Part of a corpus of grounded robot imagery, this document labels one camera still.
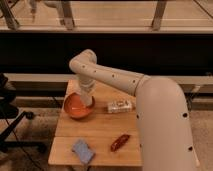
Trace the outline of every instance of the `small box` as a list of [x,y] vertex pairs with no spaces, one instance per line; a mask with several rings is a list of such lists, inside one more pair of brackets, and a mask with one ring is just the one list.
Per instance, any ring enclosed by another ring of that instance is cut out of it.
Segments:
[[124,113],[130,112],[133,104],[130,100],[117,100],[108,102],[108,113]]

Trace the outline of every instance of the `black chair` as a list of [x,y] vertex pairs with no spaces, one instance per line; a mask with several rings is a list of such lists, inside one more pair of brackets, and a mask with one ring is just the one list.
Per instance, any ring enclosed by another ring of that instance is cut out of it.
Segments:
[[6,141],[7,137],[13,132],[13,129],[25,116],[27,119],[33,119],[33,112],[22,112],[19,116],[19,110],[17,107],[10,104],[16,97],[15,92],[5,88],[8,78],[4,74],[0,73],[0,119],[11,119],[16,118],[11,124],[8,123],[8,127],[0,134],[0,151],[7,152],[10,147],[37,147],[37,150],[41,153],[46,151],[46,146],[42,142],[37,141]]

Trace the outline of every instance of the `cable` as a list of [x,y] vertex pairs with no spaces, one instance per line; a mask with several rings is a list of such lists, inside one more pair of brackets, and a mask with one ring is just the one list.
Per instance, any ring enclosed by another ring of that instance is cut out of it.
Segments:
[[59,103],[59,101],[53,96],[52,97],[53,100],[55,101],[56,105],[59,107],[59,108],[62,108],[62,105]]
[[[1,112],[3,113],[3,115],[4,115],[4,119],[5,119],[5,121],[7,122],[7,125],[10,126],[10,123],[9,123],[9,121],[8,121],[8,119],[7,119],[7,116],[6,116],[6,114],[4,113],[4,110],[2,109],[1,105],[0,105],[0,111],[1,111]],[[16,133],[14,132],[14,130],[13,130],[12,132],[13,132],[13,134],[14,134],[14,136],[15,136],[16,141],[17,141],[17,142],[20,142],[19,139],[18,139],[18,136],[16,135]],[[25,153],[26,157],[30,160],[30,162],[31,162],[36,168],[38,168],[38,169],[41,170],[41,171],[44,171],[44,169],[41,168],[41,167],[32,159],[32,157],[30,156],[30,154],[29,154],[23,147],[19,147],[19,148]]]
[[193,99],[199,94],[199,90],[203,87],[203,85],[195,85],[192,90],[190,91],[190,95],[189,97],[187,98],[187,105],[188,105],[188,109],[189,109],[189,112],[191,112],[192,110],[192,101]]
[[16,0],[11,6],[10,6],[10,10],[13,9],[14,6],[16,6],[16,4],[19,2],[20,0]]
[[210,18],[212,18],[213,19],[213,15],[212,14],[210,14],[210,12],[209,11],[207,11],[204,7],[203,7],[203,5],[201,5],[200,4],[200,2],[198,2],[197,0],[194,0],[194,2],[210,17]]

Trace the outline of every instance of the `metal bar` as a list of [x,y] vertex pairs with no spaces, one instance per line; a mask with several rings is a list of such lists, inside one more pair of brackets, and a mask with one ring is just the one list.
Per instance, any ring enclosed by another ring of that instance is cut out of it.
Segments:
[[22,120],[22,118],[26,115],[26,112],[22,112],[16,120],[14,120],[10,126],[8,126],[1,134],[0,134],[0,143],[2,143],[13,131],[13,129],[18,125],[18,123]]
[[152,28],[155,31],[159,30],[161,27],[161,22],[162,22],[165,8],[166,8],[166,3],[167,3],[167,0],[157,2],[155,15],[154,15],[154,19],[152,22]]
[[65,27],[68,30],[73,30],[74,19],[73,19],[72,10],[71,10],[71,7],[70,7],[70,2],[69,1],[61,1],[61,5],[62,5]]
[[0,0],[0,9],[5,17],[7,27],[12,30],[17,30],[20,25],[13,16],[6,0]]

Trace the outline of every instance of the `black wall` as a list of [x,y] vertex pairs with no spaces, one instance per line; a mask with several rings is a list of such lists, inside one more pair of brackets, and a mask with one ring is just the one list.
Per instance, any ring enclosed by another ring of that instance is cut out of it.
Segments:
[[213,34],[0,33],[0,72],[71,73],[92,49],[101,65],[164,75],[213,72]]

